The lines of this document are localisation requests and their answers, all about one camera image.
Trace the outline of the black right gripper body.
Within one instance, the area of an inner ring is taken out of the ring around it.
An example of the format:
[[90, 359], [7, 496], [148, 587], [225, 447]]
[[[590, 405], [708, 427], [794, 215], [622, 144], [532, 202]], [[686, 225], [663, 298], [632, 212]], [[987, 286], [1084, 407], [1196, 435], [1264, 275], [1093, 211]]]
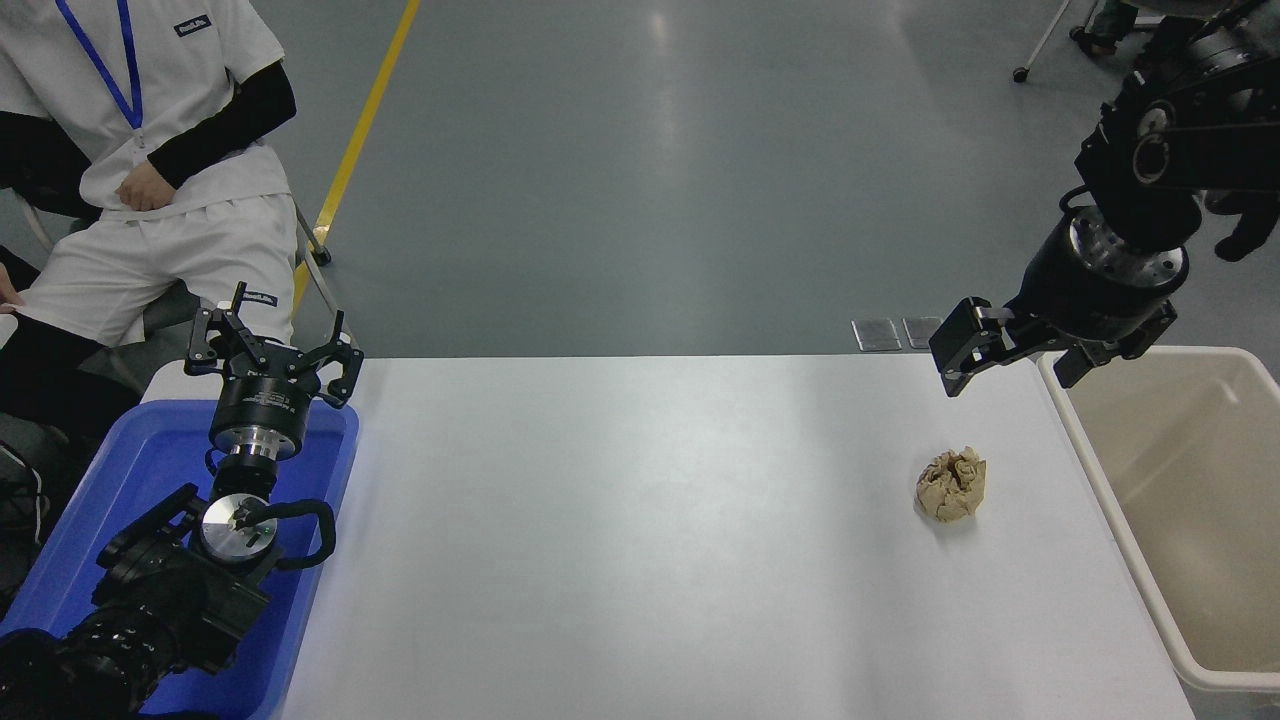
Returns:
[[1138, 331], [1185, 281], [1185, 249], [1149, 251], [1101, 215], [1065, 215], [1005, 306], [1064, 334], [1112, 342]]

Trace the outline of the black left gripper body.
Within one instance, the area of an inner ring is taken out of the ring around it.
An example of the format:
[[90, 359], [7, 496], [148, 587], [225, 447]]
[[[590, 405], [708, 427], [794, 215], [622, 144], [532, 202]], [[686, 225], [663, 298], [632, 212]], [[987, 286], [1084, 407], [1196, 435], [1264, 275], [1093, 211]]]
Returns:
[[236, 368], [227, 363], [215, 372], [221, 378], [210, 441], [233, 443], [237, 432], [271, 430], [289, 443], [305, 438], [311, 402], [320, 380], [315, 366], [285, 360], [266, 370]]

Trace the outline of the person's left hand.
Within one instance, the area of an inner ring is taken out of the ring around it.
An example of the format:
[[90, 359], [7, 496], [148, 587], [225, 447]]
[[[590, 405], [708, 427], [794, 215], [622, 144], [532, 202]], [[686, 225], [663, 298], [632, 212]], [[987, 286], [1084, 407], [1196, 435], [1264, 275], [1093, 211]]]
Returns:
[[154, 211], [169, 206], [177, 195], [150, 160], [142, 160], [119, 183], [115, 196], [132, 211]]

